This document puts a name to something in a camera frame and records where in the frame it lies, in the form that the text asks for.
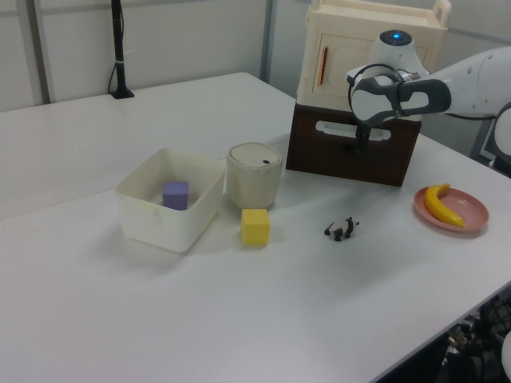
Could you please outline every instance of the banana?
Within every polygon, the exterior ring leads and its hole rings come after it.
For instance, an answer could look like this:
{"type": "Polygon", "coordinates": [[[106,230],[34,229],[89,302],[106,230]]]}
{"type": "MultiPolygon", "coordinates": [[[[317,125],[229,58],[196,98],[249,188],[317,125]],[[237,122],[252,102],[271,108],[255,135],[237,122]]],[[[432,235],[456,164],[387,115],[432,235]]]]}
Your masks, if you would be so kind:
{"type": "Polygon", "coordinates": [[[424,203],[431,214],[438,220],[454,226],[464,227],[465,223],[463,222],[463,219],[444,205],[438,198],[438,195],[449,187],[449,184],[433,185],[428,187],[426,189],[426,194],[424,195],[424,203]]]}

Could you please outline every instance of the panda figurine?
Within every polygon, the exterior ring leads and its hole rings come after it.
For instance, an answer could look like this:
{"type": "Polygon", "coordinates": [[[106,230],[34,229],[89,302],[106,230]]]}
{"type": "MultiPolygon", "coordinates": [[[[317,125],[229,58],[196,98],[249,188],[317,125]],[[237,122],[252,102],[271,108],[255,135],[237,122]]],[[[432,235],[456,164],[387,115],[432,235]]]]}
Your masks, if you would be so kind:
{"type": "Polygon", "coordinates": [[[340,222],[332,222],[330,226],[325,229],[324,233],[325,235],[334,233],[334,240],[341,242],[343,235],[344,238],[350,238],[355,226],[358,226],[359,224],[360,222],[354,222],[353,218],[350,217],[340,222]]]}

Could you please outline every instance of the pink plate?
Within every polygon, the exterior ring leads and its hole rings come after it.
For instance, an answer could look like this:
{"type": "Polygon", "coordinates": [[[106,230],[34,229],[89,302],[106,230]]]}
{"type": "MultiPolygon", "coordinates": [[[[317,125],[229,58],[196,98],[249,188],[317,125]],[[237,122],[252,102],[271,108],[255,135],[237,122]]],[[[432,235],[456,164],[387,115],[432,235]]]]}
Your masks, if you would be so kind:
{"type": "Polygon", "coordinates": [[[479,199],[461,190],[452,188],[449,188],[447,193],[441,196],[441,200],[450,210],[461,216],[465,222],[465,226],[459,227],[439,221],[430,213],[424,204],[426,189],[427,188],[422,188],[415,193],[414,204],[418,214],[430,221],[433,225],[452,231],[477,231],[482,229],[488,222],[488,210],[479,199]]]}

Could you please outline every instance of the purple cube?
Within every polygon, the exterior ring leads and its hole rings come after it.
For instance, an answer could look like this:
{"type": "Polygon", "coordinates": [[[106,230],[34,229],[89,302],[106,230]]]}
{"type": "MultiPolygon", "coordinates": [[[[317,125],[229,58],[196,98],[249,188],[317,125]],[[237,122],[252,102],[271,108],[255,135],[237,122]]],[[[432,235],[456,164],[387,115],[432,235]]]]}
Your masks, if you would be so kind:
{"type": "Polygon", "coordinates": [[[188,182],[166,182],[163,190],[163,206],[174,210],[188,209],[188,182]]]}

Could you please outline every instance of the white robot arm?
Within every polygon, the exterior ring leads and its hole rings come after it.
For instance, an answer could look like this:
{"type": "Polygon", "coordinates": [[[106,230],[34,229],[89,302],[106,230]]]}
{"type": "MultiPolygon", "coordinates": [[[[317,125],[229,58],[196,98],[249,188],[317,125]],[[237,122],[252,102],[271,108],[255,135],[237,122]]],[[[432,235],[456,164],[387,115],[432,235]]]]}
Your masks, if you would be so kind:
{"type": "Polygon", "coordinates": [[[511,155],[511,47],[429,74],[417,58],[413,38],[404,31],[386,31],[374,43],[369,65],[350,71],[347,80],[351,109],[368,129],[427,113],[495,119],[495,142],[511,155]]]}

